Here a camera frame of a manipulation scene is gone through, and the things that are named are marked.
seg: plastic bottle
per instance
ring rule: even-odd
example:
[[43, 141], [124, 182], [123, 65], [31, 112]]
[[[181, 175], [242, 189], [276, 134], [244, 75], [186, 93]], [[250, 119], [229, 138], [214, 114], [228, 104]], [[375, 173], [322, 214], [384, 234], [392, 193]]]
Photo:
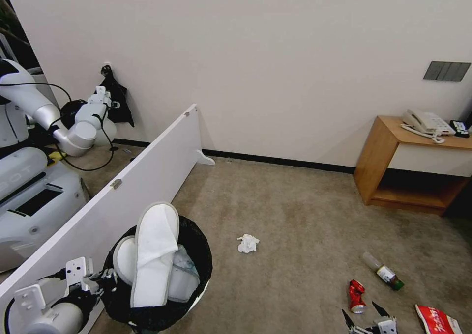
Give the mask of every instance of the plastic bottle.
[[362, 258], [369, 268], [371, 268], [392, 289], [398, 291], [403, 287], [403, 282], [397, 278], [396, 274], [374, 258], [372, 254], [365, 252], [362, 255]]

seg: yellow object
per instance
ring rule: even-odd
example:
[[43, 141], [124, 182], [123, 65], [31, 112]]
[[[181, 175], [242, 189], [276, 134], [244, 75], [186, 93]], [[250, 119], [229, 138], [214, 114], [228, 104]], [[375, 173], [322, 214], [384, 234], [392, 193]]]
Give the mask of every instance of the yellow object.
[[54, 151], [54, 152], [51, 152], [49, 154], [49, 158], [54, 160], [54, 163], [56, 163], [57, 161], [60, 161], [62, 160], [62, 157], [63, 156], [67, 156], [66, 153], [62, 153], [62, 155], [59, 153], [59, 151]]

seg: black bag hanging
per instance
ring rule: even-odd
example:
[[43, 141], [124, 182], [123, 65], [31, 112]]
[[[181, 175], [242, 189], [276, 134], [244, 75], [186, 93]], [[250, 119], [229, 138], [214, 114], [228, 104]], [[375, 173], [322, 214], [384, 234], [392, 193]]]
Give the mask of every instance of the black bag hanging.
[[134, 128], [133, 116], [126, 102], [128, 89], [115, 80], [111, 66], [105, 65], [100, 73], [105, 76], [105, 79], [99, 86], [104, 86], [110, 92], [112, 101], [119, 102], [119, 108], [108, 111], [108, 119], [114, 123], [129, 123]]

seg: red soda can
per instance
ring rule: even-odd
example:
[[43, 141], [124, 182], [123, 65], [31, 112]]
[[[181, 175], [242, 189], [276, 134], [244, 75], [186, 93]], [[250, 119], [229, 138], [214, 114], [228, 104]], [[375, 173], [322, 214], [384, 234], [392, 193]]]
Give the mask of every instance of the red soda can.
[[364, 313], [367, 307], [361, 297], [364, 292], [364, 286], [359, 281], [351, 280], [349, 282], [349, 298], [351, 299], [349, 309], [352, 313]]

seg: trash can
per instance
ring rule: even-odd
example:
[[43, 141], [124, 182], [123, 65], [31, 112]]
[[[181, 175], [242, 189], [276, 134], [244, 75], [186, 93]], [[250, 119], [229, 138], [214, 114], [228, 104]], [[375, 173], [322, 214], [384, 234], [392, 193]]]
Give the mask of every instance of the trash can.
[[[187, 254], [195, 263], [195, 268], [200, 277], [200, 284], [188, 302], [181, 303], [167, 300], [164, 306], [131, 308], [131, 286], [120, 278], [118, 278], [116, 291], [106, 291], [102, 295], [101, 299], [108, 315], [118, 322], [128, 324], [135, 333], [153, 334], [175, 324], [200, 299], [210, 280], [213, 264], [207, 238], [198, 226], [188, 218], [179, 215], [179, 223], [177, 243], [185, 247]], [[123, 234], [108, 253], [103, 269], [113, 268], [113, 252], [119, 241], [124, 237], [135, 234], [136, 226]]]

